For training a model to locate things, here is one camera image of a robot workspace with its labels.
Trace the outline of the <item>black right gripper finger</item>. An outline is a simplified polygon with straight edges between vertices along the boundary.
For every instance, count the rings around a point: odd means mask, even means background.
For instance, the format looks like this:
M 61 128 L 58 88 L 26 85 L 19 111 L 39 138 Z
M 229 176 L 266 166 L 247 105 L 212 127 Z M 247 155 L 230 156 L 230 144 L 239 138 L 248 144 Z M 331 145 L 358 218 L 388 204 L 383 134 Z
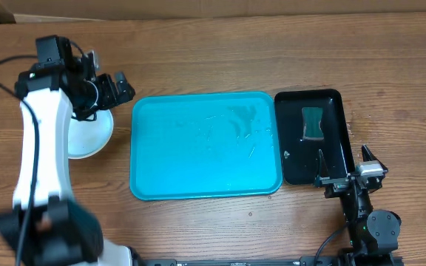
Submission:
M 314 178 L 314 187 L 323 187 L 324 184 L 330 180 L 330 177 L 328 173 L 328 167 L 321 149 L 319 149 L 317 153 L 317 162 L 317 173 Z
M 361 151 L 362 151 L 362 159 L 363 159 L 364 162 L 377 161 L 381 165 L 382 168 L 385 168 L 385 165 L 383 163 L 381 163 L 380 160 L 376 156 L 373 155 L 371 150 L 366 145 L 362 145 Z

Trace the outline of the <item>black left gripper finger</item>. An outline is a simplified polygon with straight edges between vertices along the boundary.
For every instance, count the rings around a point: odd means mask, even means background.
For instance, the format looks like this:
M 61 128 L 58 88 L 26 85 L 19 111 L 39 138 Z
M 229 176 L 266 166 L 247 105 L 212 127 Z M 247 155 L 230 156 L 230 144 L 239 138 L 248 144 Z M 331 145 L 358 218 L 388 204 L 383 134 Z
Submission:
M 104 107 L 115 107 L 124 99 L 126 77 L 123 73 L 115 73 L 115 78 L 106 74 L 104 80 Z
M 116 100 L 117 102 L 129 102 L 135 96 L 135 90 L 127 81 L 126 76 L 123 72 L 115 73 L 116 79 Z

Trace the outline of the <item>light blue plate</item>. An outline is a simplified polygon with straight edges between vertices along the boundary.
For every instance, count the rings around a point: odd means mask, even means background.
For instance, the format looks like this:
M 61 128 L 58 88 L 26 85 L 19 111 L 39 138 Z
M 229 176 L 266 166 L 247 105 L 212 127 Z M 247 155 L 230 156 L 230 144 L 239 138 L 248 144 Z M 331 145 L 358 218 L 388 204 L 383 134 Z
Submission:
M 97 111 L 88 120 L 70 120 L 68 158 L 84 159 L 99 152 L 112 136 L 114 119 L 110 110 Z

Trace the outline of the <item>green white sponge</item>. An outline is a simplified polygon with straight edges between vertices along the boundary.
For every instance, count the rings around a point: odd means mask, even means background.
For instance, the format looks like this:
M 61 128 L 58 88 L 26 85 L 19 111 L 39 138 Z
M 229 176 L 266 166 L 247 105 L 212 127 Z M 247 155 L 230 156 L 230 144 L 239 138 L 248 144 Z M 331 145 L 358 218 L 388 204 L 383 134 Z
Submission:
M 323 110 L 319 107 L 303 107 L 302 121 L 304 140 L 323 140 L 324 134 L 321 129 Z

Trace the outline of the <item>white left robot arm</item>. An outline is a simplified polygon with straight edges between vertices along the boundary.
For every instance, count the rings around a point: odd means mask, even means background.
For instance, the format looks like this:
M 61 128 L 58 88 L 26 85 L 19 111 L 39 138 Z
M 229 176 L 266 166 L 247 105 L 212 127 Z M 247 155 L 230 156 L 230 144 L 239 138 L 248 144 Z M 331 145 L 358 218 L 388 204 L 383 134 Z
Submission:
M 69 170 L 72 120 L 130 101 L 122 74 L 97 75 L 94 55 L 40 50 L 16 81 L 21 104 L 21 169 L 11 211 L 0 212 L 0 234 L 17 265 L 139 265 L 129 246 L 104 238 L 98 219 L 73 196 Z

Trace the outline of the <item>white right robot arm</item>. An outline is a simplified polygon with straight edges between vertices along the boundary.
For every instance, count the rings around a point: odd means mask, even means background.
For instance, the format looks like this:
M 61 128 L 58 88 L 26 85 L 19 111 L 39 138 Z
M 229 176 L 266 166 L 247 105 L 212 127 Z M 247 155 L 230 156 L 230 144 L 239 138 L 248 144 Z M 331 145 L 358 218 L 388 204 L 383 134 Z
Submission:
M 355 163 L 335 89 L 152 96 L 132 110 L 129 184 L 143 201 L 269 195 L 283 183 L 337 198 L 350 247 L 299 265 L 400 265 L 402 221 L 370 194 L 388 172 L 367 146 Z

